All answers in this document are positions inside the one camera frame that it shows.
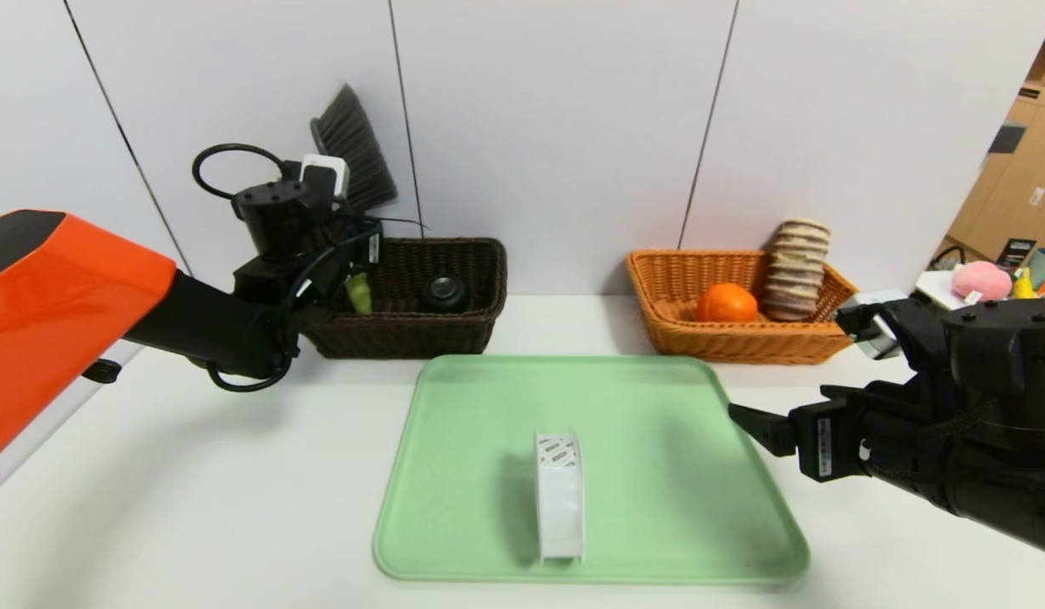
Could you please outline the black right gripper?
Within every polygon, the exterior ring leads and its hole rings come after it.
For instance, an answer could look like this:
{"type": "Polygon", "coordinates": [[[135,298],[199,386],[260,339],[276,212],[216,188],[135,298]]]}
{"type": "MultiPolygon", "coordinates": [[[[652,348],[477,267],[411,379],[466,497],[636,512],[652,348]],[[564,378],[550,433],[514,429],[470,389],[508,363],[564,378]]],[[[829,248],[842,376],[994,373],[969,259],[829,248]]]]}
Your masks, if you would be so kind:
{"type": "Polygon", "coordinates": [[[729,419],[775,458],[796,455],[817,482],[867,475],[928,502],[944,502],[940,440],[916,440],[933,423],[918,384],[821,388],[825,401],[790,417],[732,403],[729,419]]]}

